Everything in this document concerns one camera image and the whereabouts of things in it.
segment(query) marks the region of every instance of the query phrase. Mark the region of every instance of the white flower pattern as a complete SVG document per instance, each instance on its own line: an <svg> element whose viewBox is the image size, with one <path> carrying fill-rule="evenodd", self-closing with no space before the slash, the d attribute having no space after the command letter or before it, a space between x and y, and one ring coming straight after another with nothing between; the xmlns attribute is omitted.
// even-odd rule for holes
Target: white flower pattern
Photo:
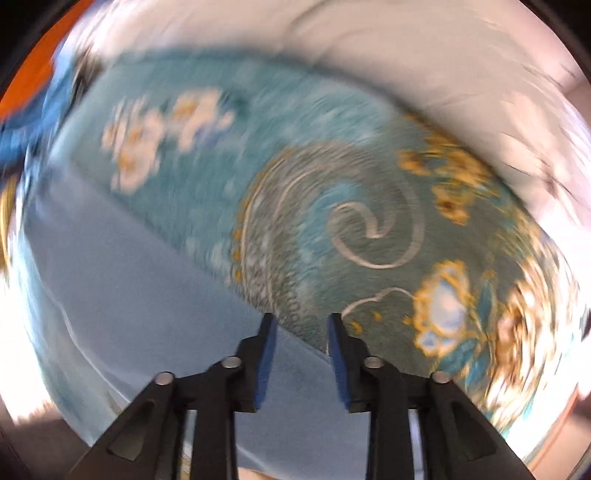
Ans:
<svg viewBox="0 0 591 480"><path fill-rule="evenodd" d="M466 330L470 282L461 261L445 261L414 295L415 345L427 356L442 357L462 340Z"/></svg>
<svg viewBox="0 0 591 480"><path fill-rule="evenodd" d="M122 102L113 121L103 131L102 148L112 152L116 171L111 189L130 195L155 175L160 167L158 149L166 137L177 140L180 153L195 148L227 130L233 112L221 112L221 92L206 89L180 95L169 115L159 109L145 111L145 99Z"/></svg>

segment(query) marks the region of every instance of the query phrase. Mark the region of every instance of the blue gripper pad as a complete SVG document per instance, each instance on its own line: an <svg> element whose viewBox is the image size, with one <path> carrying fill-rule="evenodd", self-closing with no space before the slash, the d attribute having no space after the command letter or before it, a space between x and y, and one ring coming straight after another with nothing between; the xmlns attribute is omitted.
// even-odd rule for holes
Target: blue gripper pad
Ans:
<svg viewBox="0 0 591 480"><path fill-rule="evenodd" d="M273 316L269 325L267 341L261 355L258 369L256 371L256 394L255 408L261 408L265 395L267 394L267 384L269 383L269 374L273 365L273 355L275 354L275 345L277 344L277 318Z"/></svg>
<svg viewBox="0 0 591 480"><path fill-rule="evenodd" d="M339 344L339 337L336 332L337 325L332 316L329 316L326 320L326 327L329 337L329 353L330 357L332 358L333 370L335 371L336 386L339 392L339 398L348 409L351 405L351 396L349 394L349 376L347 372L347 365L345 363L345 357L343 357L343 353Z"/></svg>

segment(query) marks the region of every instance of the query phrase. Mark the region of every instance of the metal pin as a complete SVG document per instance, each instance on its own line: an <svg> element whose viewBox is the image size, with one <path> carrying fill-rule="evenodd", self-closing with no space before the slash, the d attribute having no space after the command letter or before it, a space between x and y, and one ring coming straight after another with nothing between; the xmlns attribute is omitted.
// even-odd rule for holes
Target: metal pin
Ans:
<svg viewBox="0 0 591 480"><path fill-rule="evenodd" d="M442 372L441 370L433 372L431 378L436 383L448 383L452 379L447 372Z"/></svg>
<svg viewBox="0 0 591 480"><path fill-rule="evenodd" d="M224 360L222 360L222 366L224 368L236 368L242 365L242 360L240 357L237 356L227 356Z"/></svg>
<svg viewBox="0 0 591 480"><path fill-rule="evenodd" d="M170 372L160 372L158 375L156 375L156 378L154 378L156 385L168 385L172 383L173 380L174 375Z"/></svg>
<svg viewBox="0 0 591 480"><path fill-rule="evenodd" d="M369 356L363 360L363 364L367 368L382 368L384 366L384 361L378 356Z"/></svg>

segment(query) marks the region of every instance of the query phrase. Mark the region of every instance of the orange object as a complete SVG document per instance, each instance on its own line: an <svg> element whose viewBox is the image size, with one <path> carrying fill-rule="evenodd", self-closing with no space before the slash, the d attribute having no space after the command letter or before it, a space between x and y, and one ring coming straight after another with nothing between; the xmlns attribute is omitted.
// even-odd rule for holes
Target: orange object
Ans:
<svg viewBox="0 0 591 480"><path fill-rule="evenodd" d="M53 53L91 4L92 0L80 0L33 47L0 99L0 121L22 108L49 80Z"/></svg>

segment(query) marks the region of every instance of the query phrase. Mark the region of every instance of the light blue fabric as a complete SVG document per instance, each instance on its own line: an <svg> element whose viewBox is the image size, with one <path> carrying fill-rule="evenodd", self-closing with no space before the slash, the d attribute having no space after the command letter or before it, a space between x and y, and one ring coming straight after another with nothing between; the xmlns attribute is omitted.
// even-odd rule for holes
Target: light blue fabric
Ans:
<svg viewBox="0 0 591 480"><path fill-rule="evenodd" d="M15 270L28 278L32 296L41 290L46 299L60 299L49 305L54 315L31 310L30 330L41 336L35 344L49 343L38 355L70 351L63 362L42 364L49 375L85 384L93 401L107 404L109 387L87 379L89 362L130 400L155 372L200 372L256 332L261 315L255 309L188 265L71 167L52 171L39 185L24 235L40 279L29 273L35 265L22 241ZM87 362L68 345L65 328L72 325ZM52 393L71 418L79 407L69 389ZM102 412L85 401L74 415L83 416L90 440L104 428ZM243 467L302 480L364 476L367 416L350 415L339 402L327 356L283 329L263 409L256 416L239 415L236 429Z"/></svg>

